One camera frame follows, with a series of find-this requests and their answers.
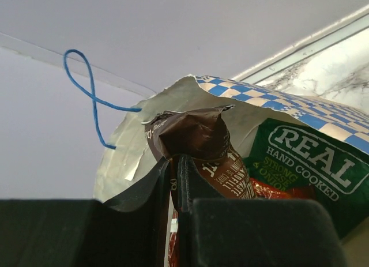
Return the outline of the green snack bag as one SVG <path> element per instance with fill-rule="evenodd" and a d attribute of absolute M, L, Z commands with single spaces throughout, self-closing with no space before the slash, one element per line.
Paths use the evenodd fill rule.
<path fill-rule="evenodd" d="M 252 178 L 321 203 L 340 238 L 368 217 L 368 155 L 310 127 L 268 118 L 243 161 Z"/>

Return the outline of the checkered paper bag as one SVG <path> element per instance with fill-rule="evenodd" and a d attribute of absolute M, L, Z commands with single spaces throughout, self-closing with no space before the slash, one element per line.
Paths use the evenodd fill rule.
<path fill-rule="evenodd" d="M 188 75 L 160 93 L 125 109 L 97 169 L 93 195 L 101 201 L 143 178 L 155 160 L 144 124 L 164 111 L 224 107 L 231 143 L 243 156 L 251 151 L 257 127 L 268 118 L 312 128 L 356 151 L 368 152 L 368 115 L 357 108 L 314 96 L 297 96 L 259 85 L 212 76 Z"/>

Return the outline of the brown sea salt snack bag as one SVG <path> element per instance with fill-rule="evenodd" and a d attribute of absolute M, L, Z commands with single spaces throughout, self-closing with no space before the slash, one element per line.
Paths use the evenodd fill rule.
<path fill-rule="evenodd" d="M 169 266 L 251 266 L 252 238 L 243 226 L 257 197 L 222 114 L 228 106 L 164 111 L 145 122 L 157 160 L 169 162 L 174 205 Z"/>

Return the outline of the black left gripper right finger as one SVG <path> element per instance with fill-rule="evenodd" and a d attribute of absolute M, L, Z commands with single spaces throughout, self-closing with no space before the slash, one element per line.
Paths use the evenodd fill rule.
<path fill-rule="evenodd" d="M 327 211 L 301 199 L 222 197 L 178 161 L 179 266 L 347 266 Z"/>

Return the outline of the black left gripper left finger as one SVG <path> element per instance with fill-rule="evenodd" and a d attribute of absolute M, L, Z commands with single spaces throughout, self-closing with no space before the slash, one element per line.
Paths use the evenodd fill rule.
<path fill-rule="evenodd" d="M 163 266 L 168 161 L 106 202 L 2 200 L 2 266 Z"/>

